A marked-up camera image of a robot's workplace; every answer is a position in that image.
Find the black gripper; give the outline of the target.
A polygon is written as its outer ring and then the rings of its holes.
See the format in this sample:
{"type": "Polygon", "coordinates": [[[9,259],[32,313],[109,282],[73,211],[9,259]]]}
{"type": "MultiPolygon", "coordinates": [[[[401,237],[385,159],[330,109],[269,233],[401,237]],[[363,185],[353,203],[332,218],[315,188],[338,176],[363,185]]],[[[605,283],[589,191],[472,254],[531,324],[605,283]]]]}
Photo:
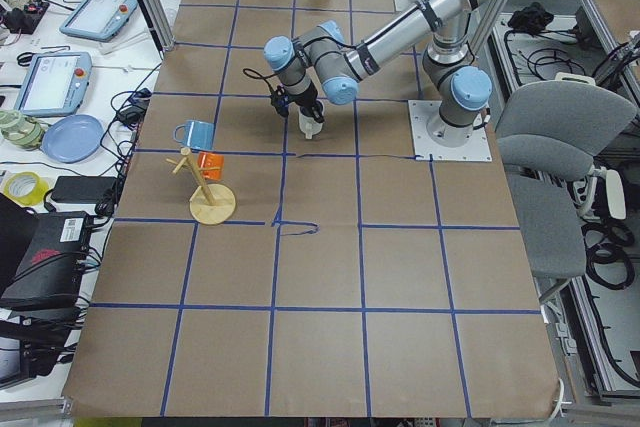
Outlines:
{"type": "Polygon", "coordinates": [[[320,105],[318,99],[318,92],[314,85],[309,85],[303,92],[292,95],[292,100],[296,103],[303,112],[311,112],[312,119],[317,123],[323,123],[324,108],[320,105]]]}

